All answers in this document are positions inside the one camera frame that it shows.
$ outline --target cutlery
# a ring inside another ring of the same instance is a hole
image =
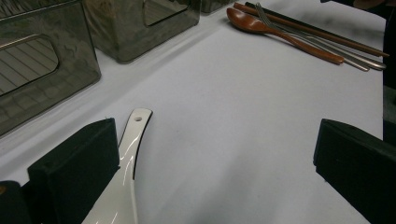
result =
[[[317,49],[312,47],[304,42],[291,37],[290,35],[286,35],[274,28],[268,27],[262,21],[257,18],[248,15],[240,10],[235,8],[227,8],[227,16],[230,22],[238,29],[243,30],[245,32],[250,32],[254,34],[268,34],[268,35],[276,35],[284,40],[290,42],[296,48],[301,49],[311,55],[314,55],[322,60],[325,60],[330,63],[341,64],[344,61],[344,58],[338,55],[331,54],[322,49]]]
[[[278,28],[278,26],[273,24],[266,17],[265,12],[262,10],[262,6],[260,5],[260,3],[256,4],[256,9],[257,9],[257,12],[258,12],[262,22],[264,22],[269,27],[272,27],[274,29],[277,29],[277,30],[283,32],[282,30],[280,30]],[[331,46],[323,45],[321,42],[317,41],[314,37],[311,38],[312,36],[304,35],[304,33],[299,33],[297,31],[292,31],[291,29],[288,29],[288,28],[285,28],[285,27],[282,27],[282,26],[279,26],[279,27],[282,28],[283,30],[287,31],[289,35],[295,36],[297,38],[301,38],[303,41],[305,41],[305,42],[307,42],[307,43],[309,43],[311,45],[314,45],[314,46],[316,46],[316,47],[318,47],[320,49],[326,50],[326,51],[328,51],[328,52],[330,52],[332,54],[339,55],[339,56],[343,57],[345,63],[348,63],[348,64],[350,64],[350,65],[352,65],[352,66],[354,66],[356,68],[359,68],[361,71],[367,72],[367,71],[370,70],[369,66],[367,66],[366,63],[363,63],[362,61],[359,61],[356,58],[354,58],[354,57],[352,57],[352,56],[350,56],[348,54],[345,54],[345,53],[343,53],[343,52],[341,52],[341,51],[339,51],[339,50],[337,50],[335,48],[332,48]]]
[[[366,58],[366,57],[364,57],[362,55],[359,55],[357,53],[351,52],[351,51],[349,51],[347,49],[339,48],[339,47],[335,46],[334,44],[329,43],[329,42],[327,42],[327,41],[325,41],[323,39],[320,39],[318,37],[315,37],[315,36],[312,36],[312,35],[307,35],[304,32],[298,31],[296,29],[289,28],[289,27],[284,26],[284,25],[277,24],[276,26],[278,26],[279,28],[281,28],[281,29],[283,29],[283,30],[285,30],[285,31],[287,31],[289,33],[293,33],[295,35],[302,36],[305,39],[307,39],[308,41],[313,41],[313,42],[319,44],[320,47],[324,48],[325,50],[326,50],[326,48],[329,48],[329,50],[334,51],[334,54],[338,54],[338,55],[340,55],[340,56],[342,56],[344,58],[354,59],[354,60],[358,61],[359,63],[366,64],[366,65],[368,65],[369,67],[371,67],[371,68],[373,68],[375,70],[384,70],[385,68],[387,68],[387,66],[384,63],[381,63],[381,62],[379,62],[377,60],[373,60],[373,59],[370,59],[370,58]]]
[[[239,3],[234,3],[233,4],[234,8],[237,8],[241,11],[244,11],[246,13],[258,16],[257,10],[255,9],[254,5],[246,2],[246,6],[239,4]],[[271,11],[269,9],[263,8],[264,12],[267,14],[267,17],[271,20],[274,21],[276,23],[279,24],[283,24],[283,25],[287,25],[288,27],[292,27],[294,29],[298,29],[300,31],[304,31],[307,32],[311,35],[316,35],[319,37],[322,37],[324,39],[330,40],[332,42],[353,48],[353,49],[357,49],[360,50],[362,52],[366,52],[369,54],[372,54],[374,56],[382,56],[382,57],[388,57],[389,55],[379,49],[375,49],[372,48],[370,46],[367,45],[363,45],[362,43],[356,42],[354,40],[345,38],[343,36],[340,35],[336,35],[333,34],[331,32],[319,29],[318,27],[309,25],[307,23],[301,22],[301,21],[297,21],[295,19],[292,19],[290,17],[281,15],[279,13],[276,13],[274,11]]]

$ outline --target white table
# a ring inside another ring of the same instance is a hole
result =
[[[382,49],[385,21],[319,0],[262,5]],[[83,126],[154,114],[137,160],[140,223],[367,223],[315,172],[321,119],[382,138],[382,72],[326,63],[228,22],[225,8],[129,64],[97,51],[102,79],[0,139],[0,179]]]

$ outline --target brown spoon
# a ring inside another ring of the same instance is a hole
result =
[[[258,20],[257,18],[245,12],[237,10],[235,8],[232,7],[227,8],[227,16],[228,19],[236,28],[241,29],[243,31],[255,33],[255,34],[276,35],[290,42],[296,48],[301,49],[309,54],[312,54],[330,63],[341,64],[344,61],[344,58],[341,56],[307,45],[298,39],[295,39],[289,35],[286,35],[276,29],[273,29],[265,25],[262,21]]]

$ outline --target transparent container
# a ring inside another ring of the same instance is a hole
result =
[[[129,63],[196,25],[201,0],[84,0],[96,48]]]
[[[100,76],[81,1],[0,2],[0,135]]]

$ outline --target wooden chopsticks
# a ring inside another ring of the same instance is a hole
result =
[[[237,9],[239,9],[241,11],[244,11],[246,13],[258,16],[257,10],[254,7],[254,4],[251,4],[249,2],[246,2],[246,5],[242,5],[242,4],[239,4],[239,3],[234,3],[233,7],[237,8]],[[271,11],[271,10],[266,9],[266,8],[263,8],[263,10],[264,10],[265,14],[267,14],[268,19],[270,19],[271,21],[287,25],[289,27],[298,29],[300,31],[307,32],[307,33],[309,33],[311,35],[316,35],[316,36],[325,38],[327,40],[331,40],[331,41],[333,41],[335,43],[342,44],[344,46],[348,46],[350,48],[357,49],[357,50],[360,50],[362,52],[366,52],[366,53],[369,53],[369,54],[372,54],[372,55],[375,55],[375,56],[378,56],[378,57],[379,56],[382,56],[382,57],[388,57],[389,56],[387,53],[385,53],[385,52],[383,52],[383,51],[381,51],[379,49],[374,49],[374,48],[372,48],[370,46],[363,45],[362,43],[359,43],[359,42],[356,42],[354,40],[345,38],[343,36],[335,35],[335,34],[333,34],[331,32],[319,29],[316,26],[309,25],[309,24],[304,23],[302,21],[297,21],[295,19],[292,19],[290,17],[281,15],[279,13],[276,13],[276,12]]]

